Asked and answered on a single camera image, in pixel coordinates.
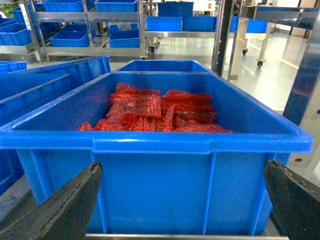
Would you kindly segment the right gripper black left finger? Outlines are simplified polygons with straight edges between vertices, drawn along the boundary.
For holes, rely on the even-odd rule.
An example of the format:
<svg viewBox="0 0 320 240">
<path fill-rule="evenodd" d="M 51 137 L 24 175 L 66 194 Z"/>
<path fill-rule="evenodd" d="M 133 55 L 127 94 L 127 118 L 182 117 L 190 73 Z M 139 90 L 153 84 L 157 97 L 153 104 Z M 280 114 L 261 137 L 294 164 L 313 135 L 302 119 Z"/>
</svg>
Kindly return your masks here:
<svg viewBox="0 0 320 240">
<path fill-rule="evenodd" d="M 94 161 L 26 215 L 0 232 L 2 240 L 83 240 L 102 179 Z"/>
</svg>

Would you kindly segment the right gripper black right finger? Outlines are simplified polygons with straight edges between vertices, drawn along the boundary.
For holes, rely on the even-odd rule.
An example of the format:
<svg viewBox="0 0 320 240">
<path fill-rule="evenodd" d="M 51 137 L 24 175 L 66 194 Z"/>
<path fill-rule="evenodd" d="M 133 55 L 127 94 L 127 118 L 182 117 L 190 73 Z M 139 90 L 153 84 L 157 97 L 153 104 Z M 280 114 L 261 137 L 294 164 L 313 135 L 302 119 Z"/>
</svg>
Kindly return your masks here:
<svg viewBox="0 0 320 240">
<path fill-rule="evenodd" d="M 320 238 L 320 188 L 278 161 L 264 165 L 273 212 L 290 240 Z"/>
</svg>

